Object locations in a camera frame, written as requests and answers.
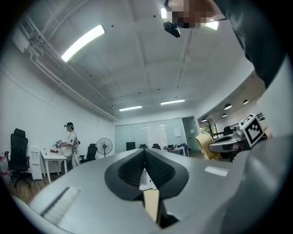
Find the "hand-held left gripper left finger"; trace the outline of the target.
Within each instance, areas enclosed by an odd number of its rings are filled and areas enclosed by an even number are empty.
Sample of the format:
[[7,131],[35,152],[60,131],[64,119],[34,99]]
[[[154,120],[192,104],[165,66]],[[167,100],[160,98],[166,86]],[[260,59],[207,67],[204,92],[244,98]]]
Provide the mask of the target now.
[[[104,180],[106,169],[138,149],[84,163],[47,185],[29,204],[37,215],[30,221],[46,234],[153,234],[160,231],[141,201],[117,197]],[[57,225],[41,213],[66,188],[79,190],[74,202]]]

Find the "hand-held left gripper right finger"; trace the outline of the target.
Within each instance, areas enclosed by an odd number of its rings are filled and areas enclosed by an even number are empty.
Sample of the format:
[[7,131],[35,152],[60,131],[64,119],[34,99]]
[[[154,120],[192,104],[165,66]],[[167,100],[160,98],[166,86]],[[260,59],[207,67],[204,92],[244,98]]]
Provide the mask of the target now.
[[240,184],[240,159],[233,163],[145,149],[151,179],[159,190],[159,214],[167,227],[148,234],[223,234],[228,204]]

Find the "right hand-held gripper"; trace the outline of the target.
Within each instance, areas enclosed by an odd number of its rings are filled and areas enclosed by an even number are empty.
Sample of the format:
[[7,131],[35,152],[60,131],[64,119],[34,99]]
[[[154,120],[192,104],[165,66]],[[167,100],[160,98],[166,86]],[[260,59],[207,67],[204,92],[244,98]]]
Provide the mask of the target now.
[[208,148],[212,152],[227,153],[239,148],[252,148],[263,138],[266,137],[258,117],[250,113],[233,128],[233,135],[219,138]]

